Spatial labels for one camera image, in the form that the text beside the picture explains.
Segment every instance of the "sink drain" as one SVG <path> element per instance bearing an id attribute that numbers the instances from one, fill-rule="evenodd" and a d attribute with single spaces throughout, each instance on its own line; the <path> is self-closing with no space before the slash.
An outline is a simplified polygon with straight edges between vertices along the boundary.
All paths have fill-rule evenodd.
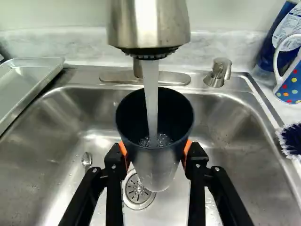
<path id="1" fill-rule="evenodd" d="M 147 190 L 141 183 L 136 170 L 128 172 L 123 183 L 123 202 L 133 210 L 143 210 L 148 207 L 156 197 L 155 192 Z"/>

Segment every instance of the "sink basin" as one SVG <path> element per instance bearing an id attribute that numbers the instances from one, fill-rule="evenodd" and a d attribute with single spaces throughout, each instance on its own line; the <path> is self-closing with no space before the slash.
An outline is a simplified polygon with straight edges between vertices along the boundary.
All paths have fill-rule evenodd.
<path id="1" fill-rule="evenodd" d="M 104 67 L 67 68 L 61 78 L 32 103 L 0 139 L 0 225 L 55 226 L 81 182 L 84 152 L 92 166 L 120 141 L 114 116 L 119 102 L 140 85 L 101 84 Z M 255 225 L 299 226 L 301 214 L 280 159 L 274 127 L 248 78 L 233 75 L 220 89 L 191 72 L 182 92 L 195 112 L 190 139 L 209 156 L 208 166 L 226 169 Z M 179 165 L 175 179 L 143 210 L 124 205 L 127 226 L 187 225 L 190 183 Z M 105 225 L 106 190 L 91 225 Z M 222 225 L 206 190 L 207 226 Z"/>

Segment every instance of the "black clamp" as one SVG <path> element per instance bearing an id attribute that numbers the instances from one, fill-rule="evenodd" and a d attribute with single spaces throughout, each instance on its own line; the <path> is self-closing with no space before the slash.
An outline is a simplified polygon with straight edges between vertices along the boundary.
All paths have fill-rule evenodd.
<path id="1" fill-rule="evenodd" d="M 191 181 L 188 226 L 206 226 L 205 186 L 212 193 L 224 226 L 254 226 L 226 171 L 207 168 L 208 155 L 198 142 L 188 142 L 182 164 Z M 121 144 L 114 144 L 104 159 L 105 169 L 90 168 L 82 179 L 59 226 L 88 226 L 97 200 L 107 187 L 106 225 L 123 226 L 121 181 L 130 159 Z"/>

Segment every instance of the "baking sheet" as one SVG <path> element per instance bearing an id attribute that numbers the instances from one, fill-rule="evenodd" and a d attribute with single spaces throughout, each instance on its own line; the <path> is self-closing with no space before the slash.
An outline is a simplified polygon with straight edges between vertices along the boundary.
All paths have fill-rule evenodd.
<path id="1" fill-rule="evenodd" d="M 0 135 L 63 68 L 60 57 L 16 58 L 0 65 Z"/>

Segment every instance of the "blue brush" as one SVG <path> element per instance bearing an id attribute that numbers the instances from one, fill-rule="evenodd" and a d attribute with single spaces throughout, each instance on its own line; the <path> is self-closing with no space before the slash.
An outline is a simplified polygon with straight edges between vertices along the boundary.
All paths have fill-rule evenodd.
<path id="1" fill-rule="evenodd" d="M 301 122 L 284 126 L 276 135 L 287 158 L 301 160 Z"/>

